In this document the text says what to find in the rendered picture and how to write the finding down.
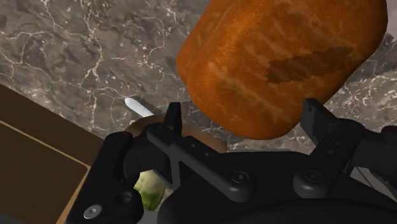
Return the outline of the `dark brown cabinet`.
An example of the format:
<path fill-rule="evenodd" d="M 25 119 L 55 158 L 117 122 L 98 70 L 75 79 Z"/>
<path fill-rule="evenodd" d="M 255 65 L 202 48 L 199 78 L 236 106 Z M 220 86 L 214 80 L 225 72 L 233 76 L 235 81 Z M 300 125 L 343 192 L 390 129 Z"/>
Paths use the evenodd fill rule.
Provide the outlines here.
<path fill-rule="evenodd" d="M 0 224 L 64 224 L 101 144 L 0 84 Z"/>

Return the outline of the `orange-brown bread loaf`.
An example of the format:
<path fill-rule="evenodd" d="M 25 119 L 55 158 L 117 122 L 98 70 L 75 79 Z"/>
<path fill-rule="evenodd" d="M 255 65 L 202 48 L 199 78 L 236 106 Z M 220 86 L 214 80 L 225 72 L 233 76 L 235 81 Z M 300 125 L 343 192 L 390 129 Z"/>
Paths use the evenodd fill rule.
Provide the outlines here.
<path fill-rule="evenodd" d="M 176 57 L 199 110 L 231 133 L 281 137 L 378 49 L 387 0 L 210 0 Z"/>

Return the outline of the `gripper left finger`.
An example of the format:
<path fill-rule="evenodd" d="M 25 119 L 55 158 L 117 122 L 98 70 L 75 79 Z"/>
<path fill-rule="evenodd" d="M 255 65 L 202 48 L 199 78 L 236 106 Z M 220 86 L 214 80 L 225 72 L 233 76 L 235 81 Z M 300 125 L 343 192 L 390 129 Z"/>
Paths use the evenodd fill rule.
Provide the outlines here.
<path fill-rule="evenodd" d="M 108 135 L 88 172 L 66 224 L 138 224 L 143 201 L 133 186 L 140 172 L 153 170 L 173 190 L 186 181 L 181 164 L 234 202 L 247 202 L 255 180 L 246 169 L 192 136 L 183 137 L 181 105 L 172 102 L 161 123 Z"/>

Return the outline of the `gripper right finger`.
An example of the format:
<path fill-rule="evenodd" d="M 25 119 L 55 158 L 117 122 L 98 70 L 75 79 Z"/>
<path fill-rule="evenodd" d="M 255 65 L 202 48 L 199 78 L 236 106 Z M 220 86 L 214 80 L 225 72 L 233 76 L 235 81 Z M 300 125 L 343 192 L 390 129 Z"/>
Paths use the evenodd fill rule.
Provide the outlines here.
<path fill-rule="evenodd" d="M 301 197 L 329 196 L 339 177 L 353 167 L 397 173 L 397 125 L 374 132 L 357 121 L 337 118 L 312 98 L 303 101 L 300 126 L 316 145 L 293 178 Z"/>

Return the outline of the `green lumpy fruit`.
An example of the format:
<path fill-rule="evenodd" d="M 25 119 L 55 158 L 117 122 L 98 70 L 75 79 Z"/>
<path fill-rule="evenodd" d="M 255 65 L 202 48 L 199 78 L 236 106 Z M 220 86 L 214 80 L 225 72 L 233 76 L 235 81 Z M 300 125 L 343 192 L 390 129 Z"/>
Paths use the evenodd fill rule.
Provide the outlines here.
<path fill-rule="evenodd" d="M 155 211 L 164 196 L 165 183 L 153 170 L 144 171 L 140 173 L 134 189 L 140 193 L 143 207 Z"/>

